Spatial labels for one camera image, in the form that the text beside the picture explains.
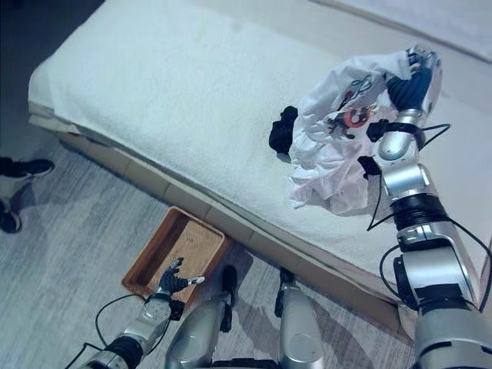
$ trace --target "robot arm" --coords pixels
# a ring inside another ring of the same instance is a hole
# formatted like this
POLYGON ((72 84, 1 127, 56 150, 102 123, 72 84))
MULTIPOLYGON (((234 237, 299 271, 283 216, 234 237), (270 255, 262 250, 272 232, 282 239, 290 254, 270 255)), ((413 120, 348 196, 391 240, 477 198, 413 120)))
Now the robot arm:
POLYGON ((177 278, 183 258, 174 261, 162 275, 158 289, 138 313, 138 316, 103 351, 97 353, 80 369, 135 369, 162 336, 171 318, 171 296, 203 277, 177 278))
POLYGON ((387 78, 388 94, 399 114, 384 126, 373 156, 391 200, 403 253, 394 259, 398 294, 419 314, 415 367, 492 367, 492 329, 477 310, 477 273, 418 160, 420 128, 440 91, 440 60, 434 52, 417 48, 408 56, 413 78, 387 78))

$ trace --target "floor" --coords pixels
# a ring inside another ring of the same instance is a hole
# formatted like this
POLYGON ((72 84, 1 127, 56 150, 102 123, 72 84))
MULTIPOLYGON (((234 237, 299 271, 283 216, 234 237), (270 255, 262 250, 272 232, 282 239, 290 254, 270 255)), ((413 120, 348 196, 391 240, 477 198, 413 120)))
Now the floor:
MULTIPOLYGON (((22 3, 21 8, 2 3, 0 155, 50 158, 57 168, 15 199, 21 208, 22 232, 0 233, 0 327, 5 332, 0 367, 64 367, 84 341, 100 344, 95 314, 125 293, 121 277, 168 205, 28 125, 29 75, 99 2, 22 3)), ((226 263, 238 268, 239 299, 233 330, 221 334, 215 358, 275 359, 278 268, 239 243, 231 246, 226 263)), ((201 298, 216 291, 219 271, 204 286, 201 298)), ((301 288, 317 313, 326 367, 410 367, 414 359, 410 341, 307 285, 301 288)), ((126 301, 112 307, 101 317, 103 334, 108 339, 116 335, 139 306, 138 301, 126 301)), ((161 347, 141 367, 162 367, 165 348, 177 328, 178 324, 171 325, 161 347)))

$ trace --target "black sneaker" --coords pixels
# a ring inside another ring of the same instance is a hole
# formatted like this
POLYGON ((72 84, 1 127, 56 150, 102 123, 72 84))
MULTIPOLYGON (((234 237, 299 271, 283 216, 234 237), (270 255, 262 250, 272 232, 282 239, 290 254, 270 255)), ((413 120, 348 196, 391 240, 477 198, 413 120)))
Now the black sneaker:
POLYGON ((52 161, 46 159, 36 159, 31 161, 12 161, 10 159, 2 159, 2 174, 11 178, 22 177, 41 177, 48 174, 55 168, 52 161))
POLYGON ((0 229, 6 233, 17 233, 21 228, 21 218, 0 201, 0 229))

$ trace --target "robot leg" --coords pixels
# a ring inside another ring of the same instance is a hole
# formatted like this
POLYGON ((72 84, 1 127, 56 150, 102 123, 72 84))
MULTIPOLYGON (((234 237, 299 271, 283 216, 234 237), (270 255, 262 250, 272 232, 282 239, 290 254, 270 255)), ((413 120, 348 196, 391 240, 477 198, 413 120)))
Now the robot leg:
POLYGON ((284 269, 275 314, 281 315, 279 363, 282 369, 322 369, 323 346, 313 307, 294 283, 292 274, 284 269))
POLYGON ((199 304, 184 320, 166 354, 165 369, 210 367, 219 331, 231 330, 238 276, 232 266, 222 271, 222 293, 199 304))

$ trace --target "wooden tray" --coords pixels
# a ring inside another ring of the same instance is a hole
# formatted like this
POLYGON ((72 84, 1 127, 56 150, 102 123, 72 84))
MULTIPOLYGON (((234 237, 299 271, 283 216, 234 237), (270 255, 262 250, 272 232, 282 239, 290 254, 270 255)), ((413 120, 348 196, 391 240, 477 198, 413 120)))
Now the wooden tray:
MULTIPOLYGON (((208 278, 228 245, 224 233, 180 208, 171 207, 121 284, 131 293, 147 297, 155 292, 162 274, 177 258, 184 258, 178 277, 208 278)), ((200 285, 190 286, 172 297, 188 307, 199 288, 200 285)))

